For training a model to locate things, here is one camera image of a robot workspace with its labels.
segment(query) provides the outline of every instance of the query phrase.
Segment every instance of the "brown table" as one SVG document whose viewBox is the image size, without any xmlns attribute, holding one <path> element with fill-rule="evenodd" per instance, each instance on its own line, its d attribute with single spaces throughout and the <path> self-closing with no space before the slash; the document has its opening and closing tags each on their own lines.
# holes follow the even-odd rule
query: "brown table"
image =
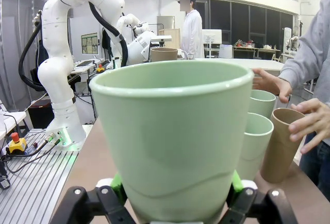
<svg viewBox="0 0 330 224">
<path fill-rule="evenodd" d="M 100 120 L 97 120 L 72 168 L 58 203 L 68 188 L 82 186 L 90 191 L 95 188 L 100 179 L 113 178 L 116 172 L 116 167 L 105 143 Z M 292 163 L 287 179 L 281 184 L 267 183 L 260 174 L 256 176 L 255 182 L 259 190 L 264 193 L 271 188 L 282 188 L 292 205 L 299 224 L 330 223 L 330 203 L 295 163 Z M 126 204 L 126 208 L 137 221 L 129 203 Z M 107 221 L 105 217 L 96 217 L 92 223 L 107 223 Z M 248 219 L 245 223 L 252 224 L 257 221 Z"/>
</svg>

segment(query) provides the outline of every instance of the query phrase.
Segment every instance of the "green cup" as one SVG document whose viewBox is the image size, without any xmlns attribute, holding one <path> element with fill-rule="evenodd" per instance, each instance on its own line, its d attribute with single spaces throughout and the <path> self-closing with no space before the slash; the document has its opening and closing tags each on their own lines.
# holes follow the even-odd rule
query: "green cup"
<svg viewBox="0 0 330 224">
<path fill-rule="evenodd" d="M 270 118 L 274 110 L 276 96 L 263 90 L 252 90 L 250 99 L 250 113 L 257 113 Z"/>
<path fill-rule="evenodd" d="M 124 67 L 91 81 L 110 153 L 140 220 L 207 222 L 223 208 L 253 77 L 239 65 L 180 60 Z"/>
<path fill-rule="evenodd" d="M 247 116 L 243 148 L 237 166 L 241 179 L 253 180 L 260 169 L 274 125 L 266 117 L 255 113 Z"/>
</svg>

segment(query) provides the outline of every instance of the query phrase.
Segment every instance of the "human hand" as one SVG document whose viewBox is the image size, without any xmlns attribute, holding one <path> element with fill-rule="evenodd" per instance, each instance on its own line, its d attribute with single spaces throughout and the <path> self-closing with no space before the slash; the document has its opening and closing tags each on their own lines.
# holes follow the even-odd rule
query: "human hand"
<svg viewBox="0 0 330 224">
<path fill-rule="evenodd" d="M 315 131 L 317 133 L 317 135 L 301 149 L 302 154 L 309 152 L 322 140 L 330 137 L 330 107 L 328 105 L 322 103 L 318 99 L 311 99 L 297 106 L 292 104 L 291 108 L 304 114 L 310 113 L 289 126 L 291 141 L 299 141 L 305 135 Z"/>
<path fill-rule="evenodd" d="M 278 95 L 282 103 L 288 103 L 288 96 L 292 93 L 292 87 L 289 82 L 273 76 L 261 68 L 254 68 L 253 72 L 260 77 L 254 77 L 253 89 L 264 90 Z"/>
</svg>

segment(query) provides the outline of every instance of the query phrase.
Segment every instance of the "person in white lab coat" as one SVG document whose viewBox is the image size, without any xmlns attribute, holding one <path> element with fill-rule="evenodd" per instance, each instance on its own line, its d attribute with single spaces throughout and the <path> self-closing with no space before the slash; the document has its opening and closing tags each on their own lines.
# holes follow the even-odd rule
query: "person in white lab coat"
<svg viewBox="0 0 330 224">
<path fill-rule="evenodd" d="M 195 10 L 196 0 L 190 0 L 190 5 L 183 7 L 181 11 L 186 11 L 187 16 L 184 23 L 181 39 L 181 49 L 188 53 L 189 59 L 204 58 L 204 44 L 202 41 L 202 17 Z"/>
</svg>

